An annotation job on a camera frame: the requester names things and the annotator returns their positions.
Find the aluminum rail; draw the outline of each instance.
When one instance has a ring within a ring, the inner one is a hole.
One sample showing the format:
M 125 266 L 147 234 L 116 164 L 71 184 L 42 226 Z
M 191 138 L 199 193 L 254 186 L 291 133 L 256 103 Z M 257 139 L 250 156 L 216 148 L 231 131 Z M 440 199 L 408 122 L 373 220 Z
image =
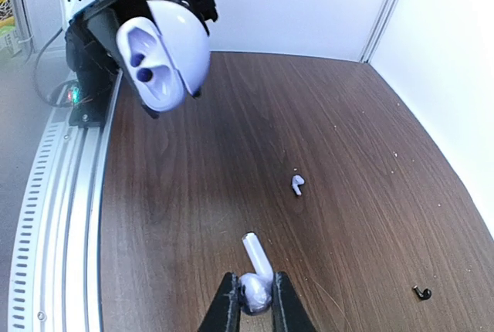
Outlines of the aluminum rail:
M 71 127 L 50 114 L 19 215 L 8 293 L 8 330 L 103 330 L 100 216 L 120 72 L 104 127 Z

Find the white wall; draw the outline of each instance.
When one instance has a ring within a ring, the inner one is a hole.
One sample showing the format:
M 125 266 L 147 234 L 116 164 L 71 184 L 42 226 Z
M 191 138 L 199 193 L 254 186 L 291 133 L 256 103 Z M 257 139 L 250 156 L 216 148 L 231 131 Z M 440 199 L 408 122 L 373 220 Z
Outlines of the white wall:
M 59 0 L 25 0 L 28 12 L 28 24 L 31 27 L 33 43 L 36 49 L 41 47 L 62 27 L 62 14 Z M 63 35 L 52 44 L 50 49 L 64 49 Z
M 432 136 L 494 235 L 493 7 L 400 0 L 371 64 Z
M 358 60 L 382 1 L 216 0 L 220 19 L 210 25 L 211 47 Z M 39 48 L 61 26 L 59 3 L 27 2 Z

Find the brown wooden surface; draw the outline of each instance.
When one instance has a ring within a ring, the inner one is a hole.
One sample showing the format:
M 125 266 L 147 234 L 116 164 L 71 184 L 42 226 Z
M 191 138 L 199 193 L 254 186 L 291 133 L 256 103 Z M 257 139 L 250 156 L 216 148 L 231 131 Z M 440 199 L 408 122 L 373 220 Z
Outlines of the brown wooden surface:
M 494 331 L 493 240 L 368 65 L 214 54 L 203 97 L 159 120 L 123 89 L 103 197 L 105 330 L 197 329 L 223 274 L 252 271 L 248 231 L 320 331 Z M 242 330 L 271 330 L 269 315 Z

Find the vent slot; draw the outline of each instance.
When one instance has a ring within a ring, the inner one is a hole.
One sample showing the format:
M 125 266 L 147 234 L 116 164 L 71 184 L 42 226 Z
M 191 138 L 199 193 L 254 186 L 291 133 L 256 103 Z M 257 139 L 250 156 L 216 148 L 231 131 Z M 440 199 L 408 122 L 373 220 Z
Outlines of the vent slot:
M 8 298 L 8 326 L 16 330 L 32 329 L 32 282 L 35 256 L 29 254 L 36 253 L 37 241 L 30 239 L 38 238 L 41 208 L 46 196 L 46 186 L 53 166 L 56 146 L 62 138 L 63 125 L 64 123 L 57 122 L 46 127 L 26 185 L 15 236 Z

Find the white earbud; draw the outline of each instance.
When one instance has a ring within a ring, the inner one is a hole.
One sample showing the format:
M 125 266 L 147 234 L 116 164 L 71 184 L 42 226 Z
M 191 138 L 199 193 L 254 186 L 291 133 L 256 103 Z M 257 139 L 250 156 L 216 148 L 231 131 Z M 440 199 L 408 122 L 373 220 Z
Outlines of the white earbud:
M 296 195 L 301 196 L 302 192 L 300 191 L 299 185 L 306 184 L 306 181 L 300 175 L 294 175 L 292 178 L 292 189 Z
M 257 235 L 247 233 L 242 241 L 255 270 L 255 274 L 246 273 L 240 277 L 242 309 L 248 315 L 256 315 L 271 306 L 274 275 Z

